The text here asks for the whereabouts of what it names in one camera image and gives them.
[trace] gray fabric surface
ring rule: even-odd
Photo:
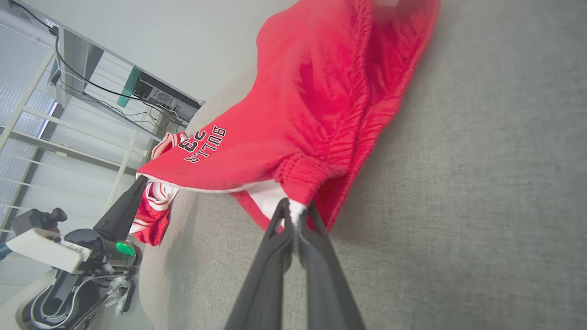
[[[330,235],[367,328],[587,328],[586,17],[583,0],[443,2]],[[144,253],[155,328],[222,328],[261,237],[231,197],[181,192]],[[306,327],[304,275],[294,261],[286,329]]]

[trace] label on robot arm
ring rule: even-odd
[[[59,242],[59,244],[64,245],[66,248],[70,250],[81,253],[83,261],[87,261],[87,259],[90,257],[90,254],[92,253],[90,249],[82,247],[81,245],[74,244],[72,242],[61,241]]]

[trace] green light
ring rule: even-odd
[[[116,249],[120,253],[134,255],[134,247],[129,242],[122,242],[122,241],[116,242]]]

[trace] white desk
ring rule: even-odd
[[[18,0],[195,99],[255,65],[265,20],[295,0]]]

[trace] red garment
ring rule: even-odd
[[[439,5],[300,0],[261,28],[245,99],[139,173],[232,193],[263,229],[282,197],[314,199],[329,230],[399,109]]]
[[[183,132],[179,134],[166,133],[163,141],[151,151],[151,159],[158,158],[185,140],[187,140],[187,135]],[[177,191],[177,187],[159,182],[148,182],[129,233],[133,234],[140,242],[152,246],[161,243],[169,225],[167,219],[169,208]]]

